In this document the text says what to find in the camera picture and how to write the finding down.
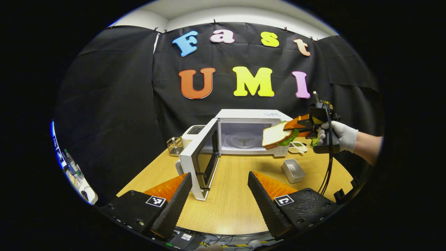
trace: white glove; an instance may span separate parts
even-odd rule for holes
[[[328,129],[328,122],[325,122],[319,127],[319,144],[323,143],[325,139],[325,130]],[[339,138],[339,151],[347,150],[353,152],[355,150],[356,136],[358,135],[358,130],[353,129],[343,123],[332,121],[331,127],[333,131],[338,135]]]

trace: yellow letter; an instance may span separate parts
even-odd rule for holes
[[[244,66],[237,66],[232,70],[237,74],[237,89],[234,92],[235,96],[246,96],[248,94],[245,90],[245,84],[251,95],[255,95],[260,86],[258,92],[259,96],[274,96],[274,92],[271,89],[271,73],[273,72],[271,69],[260,68],[255,77],[253,77],[248,68]]]
[[[261,41],[263,45],[277,47],[279,46],[279,41],[276,39],[277,35],[272,32],[262,32],[260,36],[263,38]]]

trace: microwave handle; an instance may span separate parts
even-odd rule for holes
[[[184,174],[184,171],[183,171],[183,168],[181,166],[181,161],[180,160],[175,162],[175,168],[177,169],[178,175],[183,175]]]

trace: ceiling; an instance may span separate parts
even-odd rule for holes
[[[328,34],[336,33],[328,24],[283,0],[157,0],[139,9],[154,12],[171,20],[190,12],[220,7],[251,7],[273,11],[302,20]]]

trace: slice of bread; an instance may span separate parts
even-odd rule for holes
[[[263,129],[262,146],[265,149],[275,148],[278,143],[291,137],[293,130],[284,131],[286,123],[280,123],[278,125]]]

